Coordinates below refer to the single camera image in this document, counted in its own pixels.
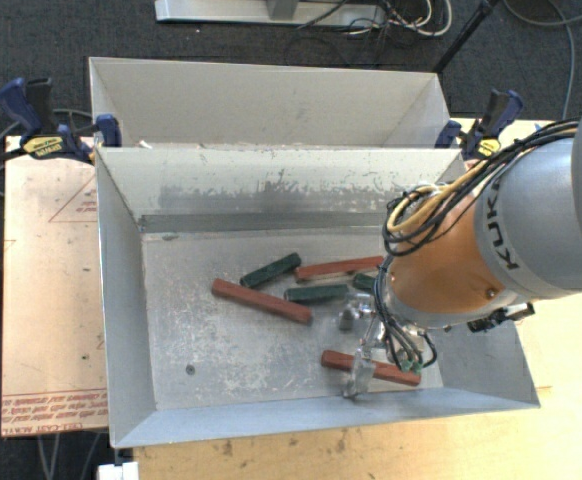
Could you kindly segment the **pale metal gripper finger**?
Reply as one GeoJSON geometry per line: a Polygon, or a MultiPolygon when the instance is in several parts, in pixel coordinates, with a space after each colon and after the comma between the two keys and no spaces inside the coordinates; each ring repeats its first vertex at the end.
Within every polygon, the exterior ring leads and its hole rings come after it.
{"type": "Polygon", "coordinates": [[[369,293],[348,293],[339,313],[338,327],[341,331],[351,331],[356,322],[368,321],[374,311],[374,299],[369,293]]]}
{"type": "Polygon", "coordinates": [[[377,341],[374,333],[372,328],[368,328],[354,353],[350,375],[343,389],[346,399],[355,399],[368,392],[376,370],[372,359],[372,349],[377,341]]]}

